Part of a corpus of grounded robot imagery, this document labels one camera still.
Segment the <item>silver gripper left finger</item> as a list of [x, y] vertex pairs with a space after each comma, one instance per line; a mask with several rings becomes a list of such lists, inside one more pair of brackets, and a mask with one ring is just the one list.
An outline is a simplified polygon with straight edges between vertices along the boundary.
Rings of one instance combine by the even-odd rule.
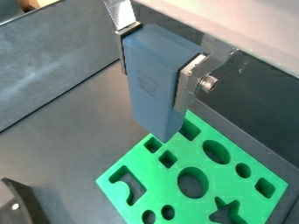
[[131, 0], [103, 0], [103, 2], [107, 7], [107, 12], [111, 16], [113, 25], [116, 27], [115, 34], [121, 72], [123, 74], [127, 74], [123, 39], [135, 31], [137, 31], [143, 27], [143, 25], [136, 21], [136, 15], [133, 12]]

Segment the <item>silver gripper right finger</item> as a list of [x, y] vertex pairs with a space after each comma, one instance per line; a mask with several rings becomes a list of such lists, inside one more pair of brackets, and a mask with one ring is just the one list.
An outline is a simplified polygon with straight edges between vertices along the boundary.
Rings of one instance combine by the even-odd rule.
[[179, 69], [173, 109], [180, 113], [188, 108], [199, 91], [208, 94], [213, 90], [219, 80], [212, 73], [239, 51], [233, 45], [208, 34], [203, 35], [200, 49], [201, 52]]

